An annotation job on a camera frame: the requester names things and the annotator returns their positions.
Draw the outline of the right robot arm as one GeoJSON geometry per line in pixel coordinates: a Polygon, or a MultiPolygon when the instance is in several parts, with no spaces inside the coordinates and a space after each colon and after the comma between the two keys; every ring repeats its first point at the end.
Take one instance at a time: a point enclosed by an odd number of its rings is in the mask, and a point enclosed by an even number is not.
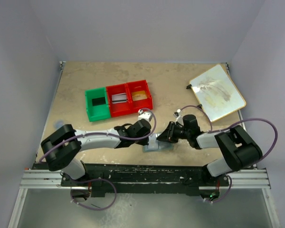
{"type": "Polygon", "coordinates": [[[196,116],[188,114],[183,116],[182,120],[182,124],[169,122],[157,140],[166,143],[177,143],[179,139],[187,140],[189,145],[197,150],[219,148],[222,157],[203,166],[204,178],[211,179],[239,171],[259,161],[263,155],[259,146],[240,125],[219,133],[206,133],[201,131],[196,116]]]}

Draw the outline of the green card holder wallet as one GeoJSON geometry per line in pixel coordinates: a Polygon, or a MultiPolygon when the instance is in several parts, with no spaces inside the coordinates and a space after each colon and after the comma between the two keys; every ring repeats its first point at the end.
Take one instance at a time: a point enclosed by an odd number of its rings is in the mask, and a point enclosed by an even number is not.
{"type": "Polygon", "coordinates": [[[159,133],[153,133],[149,136],[148,145],[143,146],[143,152],[158,152],[173,150],[174,144],[169,142],[158,141],[159,133]]]}

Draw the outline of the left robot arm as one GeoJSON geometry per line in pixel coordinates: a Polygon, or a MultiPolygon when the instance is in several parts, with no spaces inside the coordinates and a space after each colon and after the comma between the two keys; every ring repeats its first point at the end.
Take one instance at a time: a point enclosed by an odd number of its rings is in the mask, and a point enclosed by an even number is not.
{"type": "Polygon", "coordinates": [[[50,171],[61,170],[71,179],[78,180],[86,175],[83,162],[75,158],[79,152],[147,145],[150,133],[151,125],[144,119],[102,131],[81,131],[65,124],[41,142],[44,155],[40,161],[45,160],[50,171]]]}

